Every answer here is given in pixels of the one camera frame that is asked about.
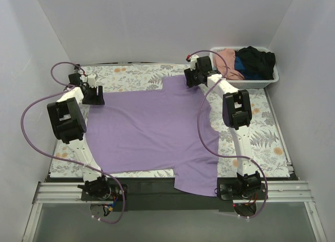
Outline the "purple t shirt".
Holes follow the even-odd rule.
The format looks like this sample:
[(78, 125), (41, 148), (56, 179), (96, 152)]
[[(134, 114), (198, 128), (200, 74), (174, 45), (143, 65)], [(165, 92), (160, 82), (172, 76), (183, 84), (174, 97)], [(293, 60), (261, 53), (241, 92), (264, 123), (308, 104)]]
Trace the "purple t shirt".
[(210, 104), (183, 75), (166, 77), (160, 90), (106, 93), (90, 106), (86, 140), (109, 173), (172, 169), (176, 189), (211, 196), (217, 182), (219, 133)]

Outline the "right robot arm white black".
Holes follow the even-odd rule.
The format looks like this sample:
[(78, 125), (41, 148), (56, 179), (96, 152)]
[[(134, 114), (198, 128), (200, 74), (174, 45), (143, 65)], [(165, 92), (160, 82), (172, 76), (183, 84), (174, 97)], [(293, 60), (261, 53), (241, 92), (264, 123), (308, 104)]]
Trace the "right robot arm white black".
[(212, 70), (208, 56), (189, 55), (190, 68), (184, 71), (189, 88), (204, 84), (222, 99), (222, 118), (228, 127), (237, 158), (237, 179), (233, 183), (219, 185), (218, 193), (223, 199), (240, 197), (248, 199), (261, 190), (261, 175), (252, 159), (250, 123), (252, 120), (250, 97), (247, 90), (233, 87), (224, 76)]

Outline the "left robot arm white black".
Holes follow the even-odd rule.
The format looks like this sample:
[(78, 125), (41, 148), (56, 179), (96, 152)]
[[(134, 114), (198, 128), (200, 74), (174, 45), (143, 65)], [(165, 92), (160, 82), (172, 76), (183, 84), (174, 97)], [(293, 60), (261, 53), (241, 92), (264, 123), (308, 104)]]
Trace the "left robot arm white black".
[(88, 147), (86, 122), (80, 110), (80, 104), (103, 106), (103, 87), (96, 85), (95, 76), (84, 78), (79, 72), (70, 74), (69, 82), (75, 88), (47, 105), (51, 126), (56, 138), (67, 145), (77, 162), (83, 164), (84, 185), (79, 188), (91, 197), (106, 200), (111, 195), (111, 187)]

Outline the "pink t shirt in basket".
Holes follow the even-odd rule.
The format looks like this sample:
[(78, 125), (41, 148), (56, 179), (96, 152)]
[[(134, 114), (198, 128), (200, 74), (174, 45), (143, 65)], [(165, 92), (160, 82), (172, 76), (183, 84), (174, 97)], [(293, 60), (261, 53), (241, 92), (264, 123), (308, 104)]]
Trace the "pink t shirt in basket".
[(218, 54), (223, 57), (224, 61), (216, 54), (213, 55), (214, 67), (220, 74), (224, 75), (228, 80), (244, 80), (244, 76), (235, 70), (235, 51), (233, 49), (223, 49), (218, 51)]

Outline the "white plastic laundry basket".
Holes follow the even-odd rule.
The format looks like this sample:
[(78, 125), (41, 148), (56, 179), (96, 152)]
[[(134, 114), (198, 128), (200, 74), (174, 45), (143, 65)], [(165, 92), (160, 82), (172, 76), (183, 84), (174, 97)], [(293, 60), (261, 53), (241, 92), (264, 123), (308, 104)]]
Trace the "white plastic laundry basket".
[[(211, 48), (212, 51), (214, 52), (218, 52), (220, 50), (223, 50), (223, 49), (233, 49), (234, 51), (237, 51), (237, 50), (240, 50), (242, 48), (246, 48), (246, 47), (214, 47), (214, 48)], [(270, 51), (269, 49), (265, 48), (265, 47), (254, 47), (256, 49), (258, 49), (259, 51)], [(212, 66), (213, 66), (213, 69), (218, 71), (215, 67), (214, 67), (214, 62), (213, 62), (213, 57), (214, 54), (210, 54), (209, 57), (212, 61)], [(275, 83), (279, 80), (279, 74), (278, 74), (278, 70), (277, 70), (277, 67), (276, 67), (276, 64), (274, 66), (274, 73), (273, 73), (273, 76), (274, 76), (274, 79), (273, 80), (228, 80), (227, 81), (229, 83), (231, 83), (234, 87), (237, 87), (237, 88), (240, 88), (240, 89), (249, 89), (249, 88), (254, 88), (254, 89), (260, 89), (260, 88), (265, 88), (266, 86), (268, 86), (269, 84), (271, 83)]]

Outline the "blue t shirt in basket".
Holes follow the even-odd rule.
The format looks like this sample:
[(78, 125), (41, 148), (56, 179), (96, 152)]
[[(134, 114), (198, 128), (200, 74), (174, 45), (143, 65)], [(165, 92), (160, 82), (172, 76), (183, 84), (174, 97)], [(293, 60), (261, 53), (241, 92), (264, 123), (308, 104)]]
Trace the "blue t shirt in basket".
[(245, 80), (262, 80), (262, 76), (259, 73), (247, 70), (238, 56), (236, 56), (234, 61), (234, 69), (241, 73)]

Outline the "black t shirt in basket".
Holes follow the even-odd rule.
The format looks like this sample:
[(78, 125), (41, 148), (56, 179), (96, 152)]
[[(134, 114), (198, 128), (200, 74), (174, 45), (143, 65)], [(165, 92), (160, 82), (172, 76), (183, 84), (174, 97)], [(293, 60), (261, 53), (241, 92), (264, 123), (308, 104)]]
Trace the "black t shirt in basket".
[(259, 51), (249, 46), (235, 51), (244, 67), (252, 72), (259, 73), (262, 80), (273, 80), (274, 66), (276, 63), (275, 54), (268, 51)]

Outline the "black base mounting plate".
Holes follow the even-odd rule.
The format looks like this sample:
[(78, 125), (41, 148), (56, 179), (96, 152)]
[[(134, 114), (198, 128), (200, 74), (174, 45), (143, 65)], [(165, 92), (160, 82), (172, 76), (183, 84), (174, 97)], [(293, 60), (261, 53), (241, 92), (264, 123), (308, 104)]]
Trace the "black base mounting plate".
[(255, 212), (255, 202), (264, 200), (265, 185), (242, 182), (237, 178), (218, 178), (211, 196), (186, 193), (174, 188), (173, 178), (123, 179), (119, 186), (113, 180), (96, 180), (78, 185), (81, 200), (100, 203), (107, 213), (111, 211), (186, 211), (219, 210), (232, 212), (233, 201)]

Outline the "floral patterned table cloth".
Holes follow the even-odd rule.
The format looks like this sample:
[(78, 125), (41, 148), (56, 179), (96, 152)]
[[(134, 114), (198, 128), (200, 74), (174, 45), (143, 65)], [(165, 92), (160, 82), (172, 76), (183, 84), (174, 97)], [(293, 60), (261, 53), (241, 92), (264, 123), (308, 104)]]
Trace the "floral patterned table cloth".
[[(95, 75), (104, 92), (123, 92), (162, 89), (165, 77), (184, 75), (187, 65), (182, 64), (132, 64), (122, 66), (86, 66), (88, 75)], [(261, 166), (267, 178), (290, 178), (293, 175), (291, 160), (279, 130), (272, 105), (264, 89), (247, 89), (250, 95), (252, 120), (250, 142), (254, 160)], [(210, 123), (220, 133), (219, 154), (234, 155), (233, 140), (224, 125), (221, 114), (221, 100), (211, 92), (207, 97), (211, 105)], [(54, 156), (74, 160), (73, 153), (58, 141)], [(219, 177), (234, 177), (237, 172), (237, 159), (220, 158)], [(173, 178), (171, 169), (133, 171), (114, 174), (115, 177)], [(49, 170), (50, 178), (82, 178), (79, 165), (53, 160)]]

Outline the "aluminium frame rail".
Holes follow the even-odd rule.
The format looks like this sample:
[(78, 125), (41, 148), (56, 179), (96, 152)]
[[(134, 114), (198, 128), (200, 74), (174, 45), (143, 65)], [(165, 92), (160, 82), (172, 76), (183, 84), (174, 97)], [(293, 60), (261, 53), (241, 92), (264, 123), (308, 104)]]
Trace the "aluminium frame rail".
[(82, 201), (78, 182), (37, 187), (23, 241), (326, 241), (309, 185), (270, 181), (251, 220), (219, 210), (112, 212)]

